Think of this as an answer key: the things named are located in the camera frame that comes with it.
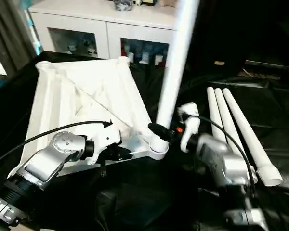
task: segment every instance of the item on shelf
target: item on shelf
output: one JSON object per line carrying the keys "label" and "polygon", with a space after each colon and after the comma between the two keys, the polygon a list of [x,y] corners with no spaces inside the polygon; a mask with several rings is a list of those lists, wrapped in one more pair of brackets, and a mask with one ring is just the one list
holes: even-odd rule
{"label": "item on shelf", "polygon": [[149,52],[143,52],[142,60],[139,61],[140,64],[149,64]]}
{"label": "item on shelf", "polygon": [[129,53],[129,59],[130,59],[130,63],[134,62],[134,53],[132,52]]}
{"label": "item on shelf", "polygon": [[164,57],[164,56],[161,55],[161,54],[157,54],[157,55],[155,56],[155,66],[158,66],[159,63],[163,61],[163,57]]}
{"label": "item on shelf", "polygon": [[130,11],[133,8],[132,0],[114,0],[117,11]]}
{"label": "item on shelf", "polygon": [[96,49],[96,46],[95,45],[90,45],[88,48],[87,48],[87,54],[93,58],[97,58],[97,49]]}
{"label": "item on shelf", "polygon": [[141,5],[146,5],[146,6],[154,6],[157,0],[140,0]]}
{"label": "item on shelf", "polygon": [[164,50],[164,51],[163,51],[163,54],[164,54],[164,59],[163,59],[163,61],[166,62],[166,60],[167,60],[167,54],[168,54],[168,49],[167,49],[167,50]]}
{"label": "item on shelf", "polygon": [[90,45],[90,40],[88,40],[88,39],[86,39],[86,38],[84,38],[84,40],[82,41],[82,44],[85,46],[85,47],[89,47],[89,45]]}
{"label": "item on shelf", "polygon": [[77,43],[75,41],[69,41],[67,43],[67,49],[69,52],[75,53],[75,51],[77,50]]}
{"label": "item on shelf", "polygon": [[142,58],[143,42],[139,40],[134,40],[133,45],[135,49],[134,56],[135,56],[136,62],[138,62]]}
{"label": "item on shelf", "polygon": [[124,42],[121,41],[121,56],[127,56],[125,49],[124,49]]}
{"label": "item on shelf", "polygon": [[136,5],[136,6],[140,6],[141,3],[142,3],[142,0],[135,0],[135,5]]}
{"label": "item on shelf", "polygon": [[158,2],[160,6],[177,7],[179,1],[178,0],[159,0]]}
{"label": "item on shelf", "polygon": [[166,66],[166,61],[163,61],[163,62],[159,62],[158,66],[162,66],[162,67],[165,67],[165,66]]}
{"label": "item on shelf", "polygon": [[131,48],[130,44],[128,42],[126,42],[124,44],[124,50],[125,50],[127,55],[129,55],[129,53],[130,53],[130,48]]}

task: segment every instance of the cabinet glass door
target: cabinet glass door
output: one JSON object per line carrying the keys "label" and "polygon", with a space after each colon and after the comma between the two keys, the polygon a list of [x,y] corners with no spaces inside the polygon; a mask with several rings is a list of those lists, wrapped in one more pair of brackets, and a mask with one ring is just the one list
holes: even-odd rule
{"label": "cabinet glass door", "polygon": [[56,52],[98,58],[95,34],[48,28]]}
{"label": "cabinet glass door", "polygon": [[136,64],[165,66],[169,44],[121,38],[121,55]]}
{"label": "cabinet glass door", "polygon": [[109,59],[106,22],[31,13],[44,51]]}
{"label": "cabinet glass door", "polygon": [[172,30],[107,23],[111,59],[128,56],[131,62],[167,66]]}

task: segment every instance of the black table surface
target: black table surface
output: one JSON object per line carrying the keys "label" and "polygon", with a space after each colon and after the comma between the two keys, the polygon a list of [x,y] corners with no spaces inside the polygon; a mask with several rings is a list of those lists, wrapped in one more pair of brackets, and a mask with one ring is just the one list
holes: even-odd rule
{"label": "black table surface", "polygon": [[[38,80],[35,64],[88,59],[43,52],[0,89],[0,156],[25,140]],[[130,69],[154,121],[164,70],[147,65],[131,65]],[[238,82],[257,82],[263,87],[234,85]],[[208,86],[231,90],[280,170],[283,184],[269,188],[259,182],[257,193],[270,230],[289,231],[289,82],[223,74],[196,77],[185,71],[177,105],[195,102],[199,113],[209,117]],[[200,131],[211,133],[211,127],[201,123]],[[0,186],[21,153],[15,151],[0,162]],[[194,174],[191,156],[176,147],[162,161],[144,157],[110,165],[107,172],[104,179],[98,168],[57,177],[28,224],[62,231],[227,230],[210,176]]]}

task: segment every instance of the white pvc pipe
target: white pvc pipe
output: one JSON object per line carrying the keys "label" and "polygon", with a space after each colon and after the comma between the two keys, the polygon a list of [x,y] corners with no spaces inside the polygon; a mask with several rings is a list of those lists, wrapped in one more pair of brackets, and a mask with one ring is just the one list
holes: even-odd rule
{"label": "white pvc pipe", "polygon": [[[177,101],[198,5],[199,0],[179,1],[176,32],[174,33],[173,43],[170,45],[167,60],[168,68],[164,76],[156,121],[166,128],[170,126]],[[168,143],[154,135],[150,147],[154,152],[160,153],[160,159],[162,159],[168,149]]]}
{"label": "white pvc pipe", "polygon": [[256,134],[242,113],[229,89],[223,89],[229,108],[242,132],[250,154],[257,166],[257,173],[265,186],[276,186],[283,182],[278,169],[271,163]]}
{"label": "white pvc pipe", "polygon": [[[213,87],[208,87],[207,93],[208,93],[208,101],[209,101],[210,118],[213,122],[217,123],[219,126],[223,128],[221,115],[218,109]],[[227,143],[225,134],[221,130],[219,130],[216,126],[214,125],[211,125],[211,126],[212,126],[213,136],[217,138],[218,140]]]}
{"label": "white pvc pipe", "polygon": [[[220,88],[216,88],[214,91],[215,91],[215,96],[216,96],[219,112],[221,114],[221,118],[222,118],[222,122],[223,122],[223,128],[236,141],[236,143],[239,145],[239,147],[242,149],[242,151],[244,151],[244,148],[243,148],[243,145],[241,143],[239,134],[237,133],[235,124],[234,124],[234,122],[232,120],[232,117],[231,117],[231,114],[230,114],[229,109],[227,107],[225,98],[223,97],[222,90]],[[239,155],[239,156],[242,157],[242,154],[239,151],[239,149],[236,147],[236,145],[228,137],[226,137],[226,138],[227,138],[228,144],[231,147],[231,149],[234,152],[234,154]],[[252,171],[254,182],[257,183],[258,182],[258,178],[257,178],[257,174],[255,172],[255,169],[251,165],[250,165],[250,168],[251,168],[251,171]]]}

